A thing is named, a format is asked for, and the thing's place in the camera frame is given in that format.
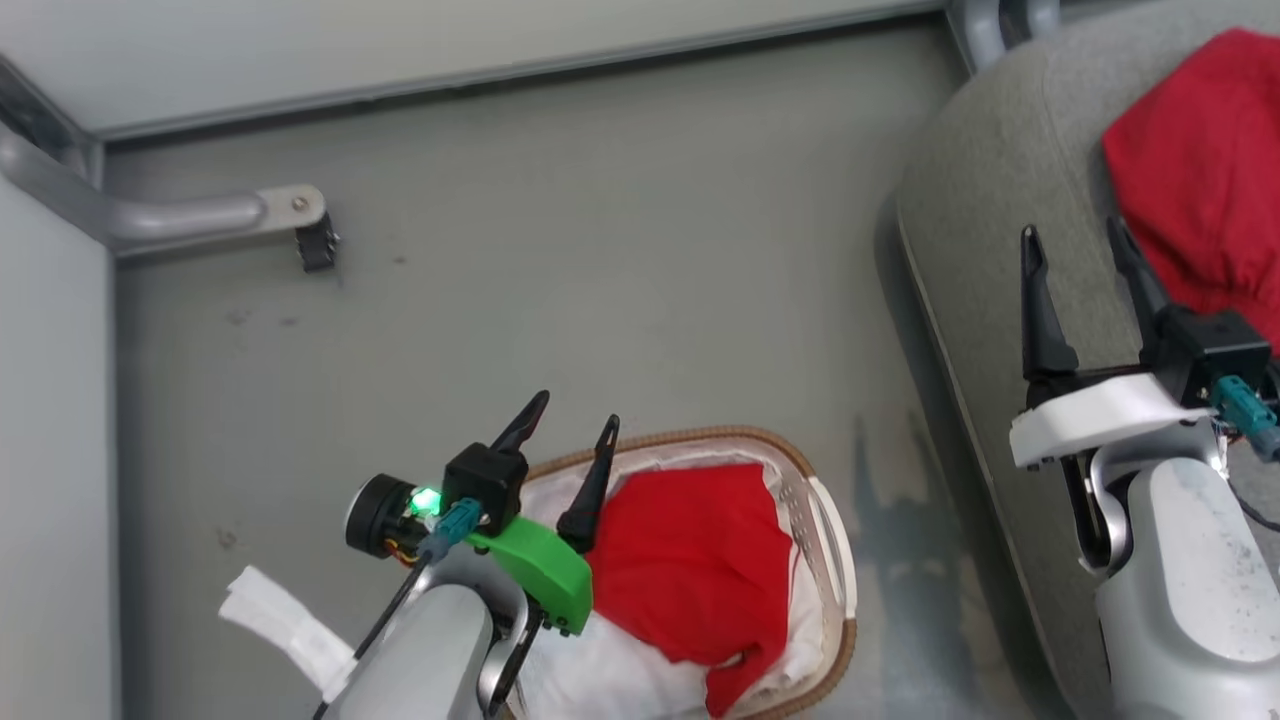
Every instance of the basket handle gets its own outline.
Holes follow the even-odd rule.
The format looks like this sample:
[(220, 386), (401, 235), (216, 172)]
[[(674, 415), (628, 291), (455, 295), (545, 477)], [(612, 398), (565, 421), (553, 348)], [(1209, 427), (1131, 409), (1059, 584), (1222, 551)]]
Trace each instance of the basket handle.
[(849, 546), (849, 534), (845, 532), (845, 524), (840, 519), (836, 501), (831, 498), (827, 486), (822, 484), (818, 478), (809, 478), (809, 487), (814, 491), (813, 497), (818, 500), (818, 502), (809, 505), (818, 509), (818, 520), (822, 524), (822, 532), (827, 536), (827, 547), (836, 553), (833, 561), (828, 562), (828, 568), (836, 570), (840, 602), (845, 606), (845, 619), (852, 620), (858, 614), (858, 578), (854, 575), (854, 551)]

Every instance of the gray ottoman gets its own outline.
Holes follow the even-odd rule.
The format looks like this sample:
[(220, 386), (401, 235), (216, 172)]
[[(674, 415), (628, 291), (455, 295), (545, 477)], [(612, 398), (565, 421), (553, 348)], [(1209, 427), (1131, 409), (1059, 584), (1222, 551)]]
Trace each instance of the gray ottoman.
[[(1093, 611), (1057, 470), (1014, 468), (1010, 420), (1023, 409), (1019, 231), (1041, 229), (1051, 291), (1084, 368), (1132, 363), (1133, 311), (1103, 218), (1115, 201), (1101, 137), (1188, 54), (1244, 26), (1280, 33), (1277, 0), (1167, 0), (1020, 47), (973, 79), (922, 141), (899, 192), (908, 261), (970, 442), (1057, 682), (1082, 717), (1110, 712)], [(1231, 459), (1240, 493), (1280, 515), (1280, 473), (1248, 448)], [(1254, 527), (1274, 569), (1280, 537)]]

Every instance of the white fabric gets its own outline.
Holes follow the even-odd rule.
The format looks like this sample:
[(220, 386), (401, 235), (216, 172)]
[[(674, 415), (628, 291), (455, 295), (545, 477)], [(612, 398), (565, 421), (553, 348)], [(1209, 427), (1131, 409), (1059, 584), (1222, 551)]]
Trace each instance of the white fabric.
[(283, 650), (325, 702), (342, 693), (356, 660), (351, 646), (337, 633), (252, 565), (227, 589), (230, 594), (218, 609), (219, 618), (243, 625)]
[[(710, 452), (710, 447), (686, 443), (676, 452), (668, 446), (620, 455), (609, 478), (609, 495), (637, 471), (758, 462), (764, 466), (765, 487), (778, 498), (783, 459), (722, 448)], [(554, 525), (577, 492), (584, 471), (584, 466), (571, 468), (530, 483), (521, 493), (521, 512)], [(790, 534), (787, 509), (781, 501), (777, 505), (778, 525)], [(787, 647), (744, 697), (794, 687), (822, 665), (822, 597), (795, 546), (791, 568)], [(667, 661), (657, 648), (593, 612), (581, 637), (538, 637), (520, 674), (517, 702), (511, 705), (521, 720), (707, 717), (707, 673), (708, 667), (692, 662)]]

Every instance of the teal connector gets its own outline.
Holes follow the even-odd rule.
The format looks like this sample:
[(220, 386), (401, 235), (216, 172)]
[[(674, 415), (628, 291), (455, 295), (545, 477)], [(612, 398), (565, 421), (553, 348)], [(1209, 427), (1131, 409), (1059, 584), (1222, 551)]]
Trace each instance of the teal connector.
[(1225, 375), (1213, 383), (1210, 397), (1224, 420), (1249, 438), (1249, 445), (1265, 461), (1280, 461), (1280, 428), (1276, 414), (1238, 375)]
[(462, 542), (463, 538), (480, 527), (480, 518), (484, 516), (484, 507), (479, 501), (465, 497), (453, 503), (440, 518), (440, 521), (431, 528), (431, 534), (422, 538), (417, 546), (417, 555), (430, 556), (431, 562), (439, 562), (448, 555), (449, 548)]

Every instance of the red garment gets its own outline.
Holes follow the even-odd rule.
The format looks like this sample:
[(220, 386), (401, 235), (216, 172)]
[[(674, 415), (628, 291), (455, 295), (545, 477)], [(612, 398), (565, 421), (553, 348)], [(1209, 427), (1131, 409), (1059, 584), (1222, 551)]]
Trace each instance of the red garment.
[(1280, 351), (1280, 38), (1215, 37), (1102, 146), (1120, 209), (1174, 301), (1235, 309)]
[(588, 556), (600, 615), (672, 662), (712, 667), (713, 717), (787, 644), (791, 538), (776, 507), (759, 465), (637, 473), (604, 505)]

